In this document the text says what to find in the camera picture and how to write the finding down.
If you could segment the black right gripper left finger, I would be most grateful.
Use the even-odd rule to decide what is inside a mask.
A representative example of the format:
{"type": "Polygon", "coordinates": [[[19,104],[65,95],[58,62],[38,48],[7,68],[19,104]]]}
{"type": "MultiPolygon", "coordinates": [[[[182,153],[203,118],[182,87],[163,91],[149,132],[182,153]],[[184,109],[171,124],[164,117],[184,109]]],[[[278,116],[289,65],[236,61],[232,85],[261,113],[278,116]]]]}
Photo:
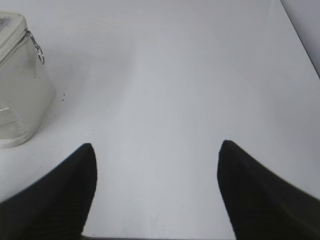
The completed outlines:
{"type": "Polygon", "coordinates": [[[2,240],[80,240],[97,187],[90,143],[0,203],[2,240]]]}

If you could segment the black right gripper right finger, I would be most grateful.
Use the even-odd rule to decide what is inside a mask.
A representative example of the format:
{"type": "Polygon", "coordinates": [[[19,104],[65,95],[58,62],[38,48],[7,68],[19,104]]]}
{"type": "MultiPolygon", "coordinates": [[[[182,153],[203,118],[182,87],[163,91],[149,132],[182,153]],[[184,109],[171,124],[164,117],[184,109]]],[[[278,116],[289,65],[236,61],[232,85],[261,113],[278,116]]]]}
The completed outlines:
{"type": "Polygon", "coordinates": [[[231,140],[217,182],[237,240],[318,240],[320,201],[260,164],[231,140]]]}

